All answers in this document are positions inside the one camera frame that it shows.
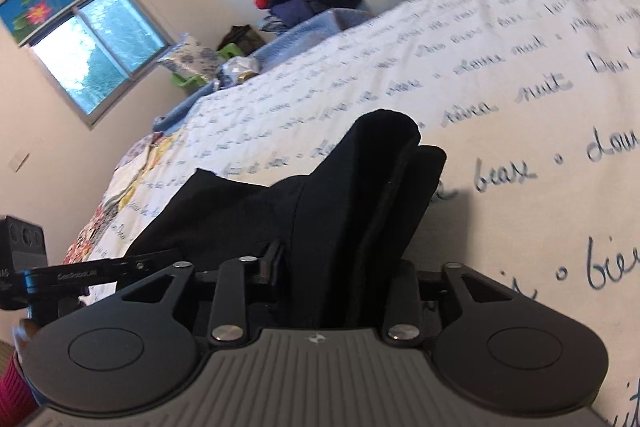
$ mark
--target white bed sheet with writing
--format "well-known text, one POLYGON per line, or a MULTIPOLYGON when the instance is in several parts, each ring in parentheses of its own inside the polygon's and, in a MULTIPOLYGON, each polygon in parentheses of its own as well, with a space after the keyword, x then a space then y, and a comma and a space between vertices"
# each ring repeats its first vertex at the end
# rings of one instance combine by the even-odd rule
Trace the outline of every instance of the white bed sheet with writing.
POLYGON ((596 409, 637 426, 640 0, 402 4, 201 99, 91 259, 122 256, 195 168, 305 174, 377 108, 448 155, 406 256, 462 261, 593 328, 610 356, 596 409))

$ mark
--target metal screw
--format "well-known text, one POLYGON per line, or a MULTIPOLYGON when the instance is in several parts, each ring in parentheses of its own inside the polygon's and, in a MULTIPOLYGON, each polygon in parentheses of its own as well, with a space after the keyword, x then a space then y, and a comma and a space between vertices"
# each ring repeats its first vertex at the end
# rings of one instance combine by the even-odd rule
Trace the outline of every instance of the metal screw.
POLYGON ((244 330, 235 324, 225 324, 218 326, 211 331, 211 336, 220 342, 231 342, 242 338, 244 330))
POLYGON ((395 341, 412 341, 420 335, 420 330, 411 324, 396 324, 386 334, 395 341))

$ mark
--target light switch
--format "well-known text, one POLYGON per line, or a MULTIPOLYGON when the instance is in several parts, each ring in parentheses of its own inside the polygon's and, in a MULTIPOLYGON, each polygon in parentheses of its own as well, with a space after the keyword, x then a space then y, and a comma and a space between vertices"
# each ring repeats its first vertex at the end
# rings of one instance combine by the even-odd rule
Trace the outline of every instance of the light switch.
POLYGON ((11 161, 9 162, 9 168, 13 172, 19 171, 24 163, 29 159, 30 154, 31 153, 28 150, 19 149, 18 152, 14 154, 14 157, 11 158, 11 161))

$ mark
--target window pane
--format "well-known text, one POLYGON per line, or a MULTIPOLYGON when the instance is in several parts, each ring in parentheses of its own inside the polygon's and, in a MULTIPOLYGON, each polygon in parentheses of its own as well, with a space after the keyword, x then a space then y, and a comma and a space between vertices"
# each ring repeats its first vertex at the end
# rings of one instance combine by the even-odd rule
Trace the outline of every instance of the window pane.
POLYGON ((33 51, 86 114, 126 80, 75 17, 34 45, 33 51))
POLYGON ((129 0, 94 0, 82 13, 129 71, 137 70, 165 46, 129 0))

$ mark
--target ribbed gray surface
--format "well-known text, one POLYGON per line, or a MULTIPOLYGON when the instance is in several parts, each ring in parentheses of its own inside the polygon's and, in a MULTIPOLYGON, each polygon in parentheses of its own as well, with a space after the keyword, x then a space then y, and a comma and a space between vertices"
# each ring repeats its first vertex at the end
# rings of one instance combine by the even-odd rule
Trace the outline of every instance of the ribbed gray surface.
POLYGON ((266 330, 255 344, 211 357, 196 382, 153 411, 121 420, 44 410, 30 427, 604 427, 590 410, 512 419, 464 402, 423 355, 371 330, 266 330))

